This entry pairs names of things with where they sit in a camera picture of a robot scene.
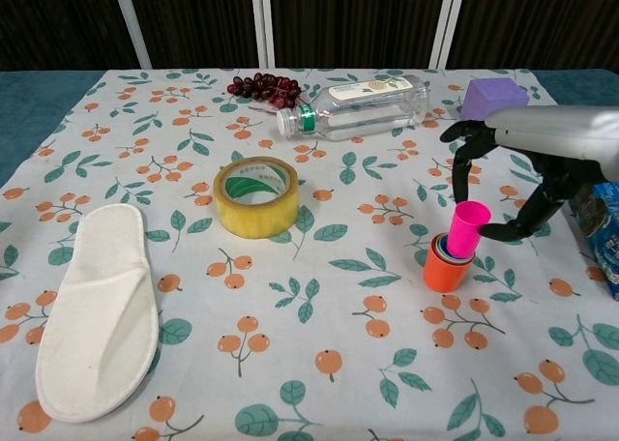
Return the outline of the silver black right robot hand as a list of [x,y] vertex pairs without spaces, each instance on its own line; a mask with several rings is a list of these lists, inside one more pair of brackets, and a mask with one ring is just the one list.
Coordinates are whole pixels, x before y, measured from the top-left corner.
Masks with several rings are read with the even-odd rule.
[[452,167],[457,203],[468,199],[472,161],[497,147],[528,157],[542,182],[517,216],[486,223],[478,233],[500,242],[532,236],[584,185],[618,181],[618,109],[591,105],[522,106],[497,110],[484,120],[462,120],[440,136],[459,138]]

